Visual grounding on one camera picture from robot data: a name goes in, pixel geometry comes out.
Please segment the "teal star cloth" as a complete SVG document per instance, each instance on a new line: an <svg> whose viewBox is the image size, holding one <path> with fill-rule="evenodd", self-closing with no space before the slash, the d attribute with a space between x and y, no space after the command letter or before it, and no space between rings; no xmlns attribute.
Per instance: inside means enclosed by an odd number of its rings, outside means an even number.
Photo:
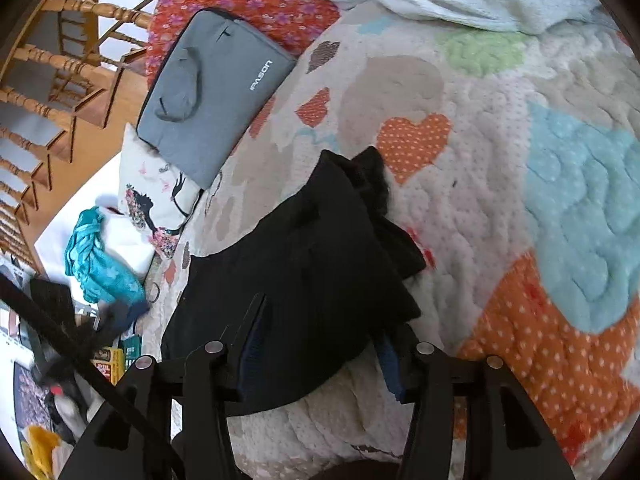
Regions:
<svg viewBox="0 0 640 480"><path fill-rule="evenodd" d="M144 289L128 266L105 251L103 219L98 206L81 211L65 248L65 274L76 278L89 304L120 301L131 307L145 300Z"/></svg>

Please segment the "black pants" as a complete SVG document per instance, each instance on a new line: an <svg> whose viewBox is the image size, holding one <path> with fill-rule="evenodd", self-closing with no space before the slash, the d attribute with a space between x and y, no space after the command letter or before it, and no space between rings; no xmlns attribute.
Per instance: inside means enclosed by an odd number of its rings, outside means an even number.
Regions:
<svg viewBox="0 0 640 480"><path fill-rule="evenodd" d="M247 235L193 257L162 338L162 357L220 340L236 366L243 416L296 402L384 330L417 318L405 282L426 266L387 218L390 191L376 148L323 151L308 181Z"/></svg>

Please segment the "red floral pillow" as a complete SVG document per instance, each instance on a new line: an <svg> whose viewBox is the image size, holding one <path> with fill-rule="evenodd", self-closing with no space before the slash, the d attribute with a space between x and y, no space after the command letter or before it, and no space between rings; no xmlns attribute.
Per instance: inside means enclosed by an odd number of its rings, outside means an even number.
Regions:
<svg viewBox="0 0 640 480"><path fill-rule="evenodd" d="M340 17L329 0L157 0L146 48L146 79L198 10L218 8L249 22L288 52L299 55Z"/></svg>

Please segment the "wooden stair railing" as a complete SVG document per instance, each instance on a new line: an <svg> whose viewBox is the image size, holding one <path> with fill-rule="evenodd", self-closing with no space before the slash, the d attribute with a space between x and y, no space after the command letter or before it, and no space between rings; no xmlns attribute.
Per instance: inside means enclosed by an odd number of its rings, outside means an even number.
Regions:
<svg viewBox="0 0 640 480"><path fill-rule="evenodd" d="M38 236L62 199L99 169L78 130L96 130L98 155L114 151L105 131L122 72L144 74L146 42L122 32L147 30L152 15L142 0L133 8L99 0L36 0L1 67L50 70L49 91L38 100L2 80L1 101L44 120L53 131L42 142L12 127L1 129L1 250L37 273L43 266Z"/></svg>

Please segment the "heart pattern quilt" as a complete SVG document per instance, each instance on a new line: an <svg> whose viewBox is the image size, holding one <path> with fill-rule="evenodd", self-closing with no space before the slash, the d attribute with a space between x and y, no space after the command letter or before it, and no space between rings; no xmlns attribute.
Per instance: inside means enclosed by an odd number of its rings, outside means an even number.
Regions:
<svg viewBox="0 0 640 480"><path fill-rule="evenodd" d="M639 416L639 65L611 19L535 36L398 18L374 3L302 55L146 279L144 352L192 256L250 232L323 150L375 146L390 218L422 249L416 334L504 359L579 479Z"/></svg>

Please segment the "green box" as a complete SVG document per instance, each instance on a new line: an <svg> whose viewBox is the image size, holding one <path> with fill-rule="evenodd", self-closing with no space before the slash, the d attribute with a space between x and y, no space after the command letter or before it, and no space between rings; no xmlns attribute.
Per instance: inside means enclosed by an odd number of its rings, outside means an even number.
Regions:
<svg viewBox="0 0 640 480"><path fill-rule="evenodd" d="M141 337L139 335L132 335L122 339L120 341L120 348L122 348L122 353L124 354L125 370L128 370L142 355Z"/></svg>

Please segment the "white printed lady pillow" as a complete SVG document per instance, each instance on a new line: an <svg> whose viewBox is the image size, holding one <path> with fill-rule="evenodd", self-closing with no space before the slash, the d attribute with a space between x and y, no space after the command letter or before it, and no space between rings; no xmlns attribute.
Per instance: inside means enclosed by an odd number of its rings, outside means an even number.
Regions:
<svg viewBox="0 0 640 480"><path fill-rule="evenodd" d="M126 123L119 163L118 206L142 238L164 259L171 259L201 188Z"/></svg>

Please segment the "grey laptop bag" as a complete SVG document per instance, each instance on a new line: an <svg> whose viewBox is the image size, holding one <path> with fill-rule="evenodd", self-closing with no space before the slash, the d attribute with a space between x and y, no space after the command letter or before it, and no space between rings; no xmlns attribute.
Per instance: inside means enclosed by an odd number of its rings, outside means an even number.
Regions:
<svg viewBox="0 0 640 480"><path fill-rule="evenodd" d="M137 134L200 188L209 188L296 63L247 21L217 8L199 10L156 73Z"/></svg>

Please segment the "yellow red box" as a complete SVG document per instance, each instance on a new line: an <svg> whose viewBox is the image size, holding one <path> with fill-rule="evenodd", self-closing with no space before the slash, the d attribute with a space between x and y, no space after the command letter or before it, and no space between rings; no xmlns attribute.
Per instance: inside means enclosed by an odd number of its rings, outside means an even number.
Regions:
<svg viewBox="0 0 640 480"><path fill-rule="evenodd" d="M116 385L126 372L124 352L119 348L96 350L91 362L112 385Z"/></svg>

